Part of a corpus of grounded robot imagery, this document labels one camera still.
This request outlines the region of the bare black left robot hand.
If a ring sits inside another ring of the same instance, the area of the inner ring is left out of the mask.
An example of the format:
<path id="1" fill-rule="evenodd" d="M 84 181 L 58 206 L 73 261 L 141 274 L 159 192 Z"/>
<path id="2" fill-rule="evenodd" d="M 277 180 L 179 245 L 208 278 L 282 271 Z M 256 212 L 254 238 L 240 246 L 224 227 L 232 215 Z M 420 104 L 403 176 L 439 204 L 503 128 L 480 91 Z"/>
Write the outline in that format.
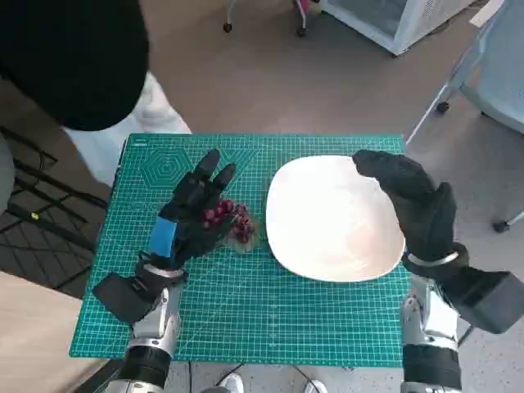
<path id="1" fill-rule="evenodd" d="M 217 215 L 217 222 L 206 217 L 219 207 L 221 193 L 236 171 L 231 163 L 213 175 L 219 158 L 218 150 L 208 151 L 160 209 L 151 231 L 148 263 L 158 269 L 180 269 L 187 260 L 212 251 L 228 234 L 233 223 L 230 213 Z"/>

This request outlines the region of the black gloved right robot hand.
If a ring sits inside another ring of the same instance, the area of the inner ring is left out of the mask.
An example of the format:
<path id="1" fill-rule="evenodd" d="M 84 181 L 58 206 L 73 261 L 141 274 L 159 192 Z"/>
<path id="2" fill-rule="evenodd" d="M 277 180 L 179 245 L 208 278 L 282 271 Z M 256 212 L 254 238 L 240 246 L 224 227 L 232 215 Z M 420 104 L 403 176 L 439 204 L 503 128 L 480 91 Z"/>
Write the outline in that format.
<path id="1" fill-rule="evenodd" d="M 426 262 L 451 254 L 456 202 L 449 183 L 435 185 L 418 162 L 403 155 L 360 150 L 353 161 L 359 174 L 375 178 L 391 199 L 411 254 Z"/>

